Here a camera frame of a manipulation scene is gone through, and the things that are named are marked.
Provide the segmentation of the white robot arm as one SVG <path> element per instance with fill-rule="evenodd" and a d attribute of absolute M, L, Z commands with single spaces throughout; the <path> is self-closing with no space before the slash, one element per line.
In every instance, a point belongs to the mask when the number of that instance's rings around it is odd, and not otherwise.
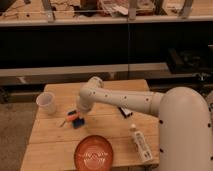
<path fill-rule="evenodd" d="M 213 171 L 213 122 L 208 103 L 197 91 L 175 87 L 165 93 L 119 91 L 92 77 L 79 90 L 77 109 L 110 104 L 159 119 L 159 171 Z"/>

